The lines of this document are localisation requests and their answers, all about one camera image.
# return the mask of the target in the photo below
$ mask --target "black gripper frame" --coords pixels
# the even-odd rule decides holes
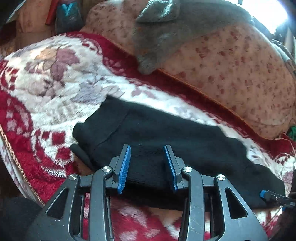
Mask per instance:
[[[92,175],[70,175],[29,227],[25,241],[85,241],[82,224],[86,193],[90,193],[88,240],[114,241],[109,192],[117,192],[127,151],[130,146],[124,145],[120,156]]]
[[[178,241],[204,241],[205,212],[210,213],[209,241],[269,240],[252,210],[224,175],[209,177],[186,167],[170,145],[164,146],[164,152],[173,192],[187,196]]]

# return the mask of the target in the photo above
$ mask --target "black knit fabric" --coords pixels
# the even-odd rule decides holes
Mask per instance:
[[[40,211],[41,207],[32,200],[23,197],[5,199],[0,212],[0,240],[23,241]]]
[[[268,168],[246,157],[245,146],[227,138],[217,126],[182,118],[112,97],[84,123],[77,123],[71,150],[92,170],[109,164],[124,144],[131,146],[131,162],[123,192],[138,203],[182,209],[182,198],[169,189],[163,146],[170,144],[177,157],[199,173],[224,174],[253,208],[267,208],[260,191],[284,195],[284,183]]]

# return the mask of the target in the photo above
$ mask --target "blue connector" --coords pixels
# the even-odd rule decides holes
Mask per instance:
[[[266,193],[266,190],[262,190],[261,192],[260,192],[260,197],[261,198],[264,198],[264,194]]]

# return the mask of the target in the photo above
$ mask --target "red item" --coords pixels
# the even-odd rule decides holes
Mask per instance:
[[[56,14],[57,14],[57,6],[59,4],[59,0],[52,0],[51,4],[50,4],[50,9],[47,15],[47,19],[45,24],[46,25],[51,25],[52,22],[54,21]]]

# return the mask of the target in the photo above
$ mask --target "metal screw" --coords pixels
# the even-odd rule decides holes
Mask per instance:
[[[191,167],[184,167],[183,170],[184,170],[184,172],[192,172]]]
[[[110,166],[105,166],[102,168],[103,172],[110,172],[112,168]]]
[[[76,180],[78,178],[78,175],[77,174],[71,174],[70,176],[69,176],[69,179],[70,180]]]
[[[226,177],[225,177],[223,174],[219,174],[219,175],[217,176],[217,178],[218,178],[220,181],[224,181]]]

